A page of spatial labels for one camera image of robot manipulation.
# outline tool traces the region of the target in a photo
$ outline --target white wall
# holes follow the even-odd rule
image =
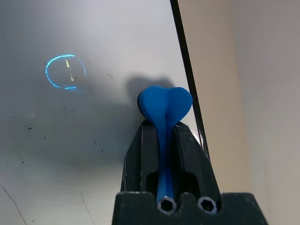
[[[253,192],[270,224],[299,224],[300,1],[234,0]]]

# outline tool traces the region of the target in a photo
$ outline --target blue heart-shaped object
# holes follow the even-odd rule
[[[151,86],[138,98],[142,114],[156,127],[159,144],[159,179],[157,202],[168,196],[173,198],[170,167],[170,144],[172,128],[190,110],[193,100],[184,88]]]

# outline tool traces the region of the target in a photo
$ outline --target round hole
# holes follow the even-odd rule
[[[176,203],[172,198],[165,196],[157,203],[157,209],[165,215],[171,215],[176,211]]]
[[[206,212],[207,214],[211,214],[211,215],[216,214],[218,211],[216,202],[207,196],[199,198],[198,207],[202,211]]]

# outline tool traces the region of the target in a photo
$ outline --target beige wall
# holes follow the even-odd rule
[[[250,191],[230,1],[179,0],[179,6],[220,190]]]
[[[272,225],[300,224],[300,1],[234,0],[253,192]]]

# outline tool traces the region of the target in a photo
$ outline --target black strip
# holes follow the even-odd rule
[[[177,30],[179,45],[180,45],[180,49],[181,49],[181,55],[182,55],[182,59],[183,59],[184,69],[185,69],[186,75],[187,75],[187,83],[188,83],[189,91],[193,97],[193,108],[194,108],[198,133],[201,134],[201,136],[203,138],[203,150],[209,157],[206,136],[205,136],[205,131],[204,131],[204,125],[203,125],[201,110],[200,110],[200,106],[199,106],[199,100],[198,100],[198,96],[197,96],[197,90],[196,90],[196,86],[195,86],[191,60],[190,60],[189,54],[188,54],[188,45],[187,45],[186,37],[184,35],[184,29],[183,29],[183,25],[182,25],[181,16],[180,16],[178,1],[170,0],[170,2],[171,2],[173,17],[174,17],[174,21],[175,21],[176,30]]]

